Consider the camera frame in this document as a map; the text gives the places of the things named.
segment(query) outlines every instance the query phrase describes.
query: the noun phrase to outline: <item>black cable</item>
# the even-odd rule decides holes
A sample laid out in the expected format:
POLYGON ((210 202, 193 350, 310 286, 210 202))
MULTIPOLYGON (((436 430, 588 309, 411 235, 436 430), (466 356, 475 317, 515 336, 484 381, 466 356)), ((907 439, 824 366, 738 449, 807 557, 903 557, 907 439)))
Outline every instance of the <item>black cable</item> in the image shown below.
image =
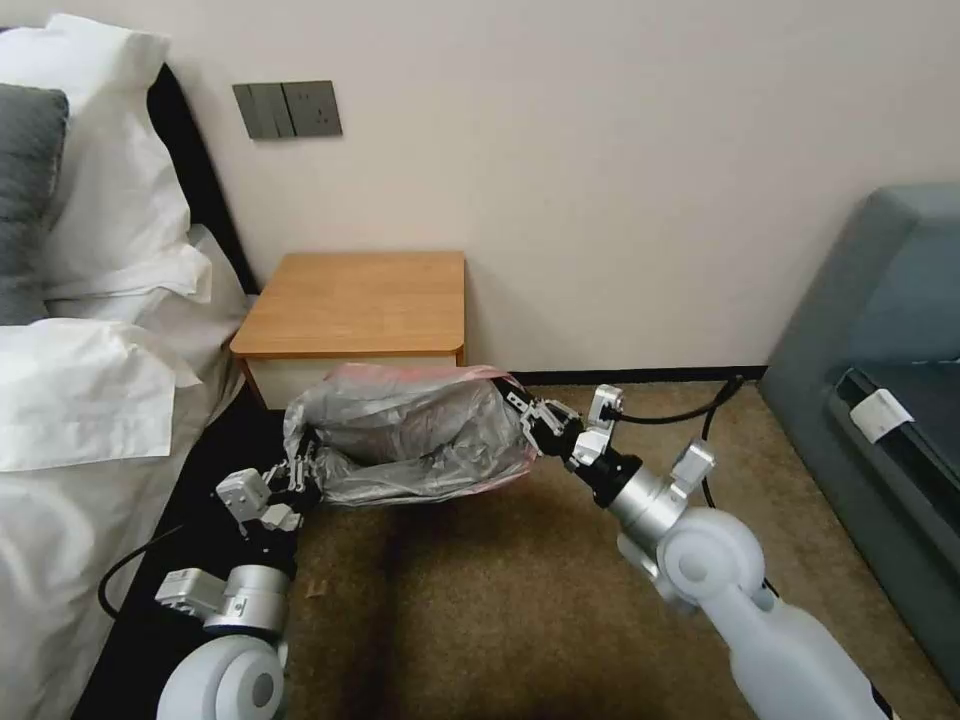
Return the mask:
POLYGON ((103 611, 107 615, 109 615, 114 620, 120 617, 120 611, 114 608, 113 605, 110 604, 110 601, 107 599, 107 585, 109 584, 110 580, 113 579, 113 576, 116 575, 118 572, 120 572, 120 569, 124 565, 129 563, 131 560, 138 557, 139 555, 142 555, 143 553, 145 553, 147 550, 149 550, 151 547, 156 545, 161 540, 166 540, 175 532, 182 530, 183 527, 184 527, 183 524, 175 525, 169 530, 167 530, 165 533, 157 535, 156 537, 148 540, 143 545, 138 547, 136 550, 133 550, 132 552, 127 553, 122 558, 117 560, 117 562, 113 565, 113 567, 107 570, 106 574, 101 578, 100 584, 97 586, 97 600, 100 602, 100 607, 103 608, 103 611))
POLYGON ((713 398, 706 405, 701 405, 700 407, 694 410, 687 410, 678 415, 666 415, 664 417, 637 417, 636 415, 626 415, 615 410, 608 411, 604 415, 601 415, 601 419, 615 418, 617 420, 622 420, 623 422, 633 423, 634 425, 670 425, 676 422, 683 422, 684 420, 692 420, 695 417, 700 417, 701 415, 707 415, 707 419, 710 420, 712 416, 710 413, 716 411, 721 405, 727 402, 730 398, 737 394, 737 391, 743 386, 745 382, 744 378, 741 376, 736 376, 727 380, 720 392, 717 393, 716 397, 713 398))
MULTIPOLYGON (((717 414, 717 408, 732 398, 737 393, 737 390, 739 390, 742 386, 743 378, 738 377, 728 380, 726 384, 720 388, 720 392, 717 393, 717 396, 711 403, 713 407, 707 411, 707 416, 703 419, 703 428, 700 430, 700 438, 704 442, 706 442, 707 438, 710 436, 710 426, 713 424, 714 415, 717 414), (729 396, 726 396, 725 391, 727 391, 728 387, 732 387, 734 383, 736 384, 735 389, 730 392, 729 396)), ((713 501, 713 493, 710 492, 710 483, 707 482, 706 478, 700 482, 700 487, 703 489, 703 499, 707 501, 707 506, 716 509, 717 504, 713 501)), ((770 582, 766 577, 763 578, 763 586, 777 597, 780 597, 780 593, 773 586, 773 583, 770 582)))

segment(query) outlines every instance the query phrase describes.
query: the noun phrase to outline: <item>gray switch plate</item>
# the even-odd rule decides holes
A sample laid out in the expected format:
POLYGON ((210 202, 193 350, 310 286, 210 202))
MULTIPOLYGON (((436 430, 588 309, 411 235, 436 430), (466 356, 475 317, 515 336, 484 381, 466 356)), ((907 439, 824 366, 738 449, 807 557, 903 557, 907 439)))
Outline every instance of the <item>gray switch plate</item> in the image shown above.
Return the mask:
POLYGON ((280 83, 234 85, 247 134, 254 140, 293 137, 293 123, 280 83))
POLYGON ((332 82, 283 83, 283 94, 297 137, 343 135, 332 82))

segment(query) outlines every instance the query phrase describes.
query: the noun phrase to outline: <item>gray pillow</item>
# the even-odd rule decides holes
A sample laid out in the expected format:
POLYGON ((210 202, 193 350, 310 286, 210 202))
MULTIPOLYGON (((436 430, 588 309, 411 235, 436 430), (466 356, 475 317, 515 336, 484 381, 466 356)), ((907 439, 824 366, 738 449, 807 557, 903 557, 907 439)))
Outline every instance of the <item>gray pillow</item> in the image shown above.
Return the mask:
POLYGON ((37 265, 68 115, 59 90, 0 85, 0 325, 48 314, 37 265))

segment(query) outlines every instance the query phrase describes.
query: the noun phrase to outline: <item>power outlet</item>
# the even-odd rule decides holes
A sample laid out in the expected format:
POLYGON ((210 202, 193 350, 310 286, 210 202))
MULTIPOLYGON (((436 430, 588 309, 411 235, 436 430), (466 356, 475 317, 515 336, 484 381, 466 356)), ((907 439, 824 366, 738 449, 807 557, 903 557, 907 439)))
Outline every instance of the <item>power outlet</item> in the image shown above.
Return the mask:
POLYGON ((332 82, 320 80, 281 85, 297 137, 343 135, 332 82))

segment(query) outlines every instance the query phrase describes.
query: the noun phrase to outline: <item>wooden nightstand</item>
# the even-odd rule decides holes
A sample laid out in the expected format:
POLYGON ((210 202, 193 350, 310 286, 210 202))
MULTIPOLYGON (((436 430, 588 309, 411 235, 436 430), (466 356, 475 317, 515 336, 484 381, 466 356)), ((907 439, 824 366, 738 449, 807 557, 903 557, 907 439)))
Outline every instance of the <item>wooden nightstand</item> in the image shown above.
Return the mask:
POLYGON ((271 409, 342 362, 462 365, 461 252, 283 258, 230 349, 271 409))

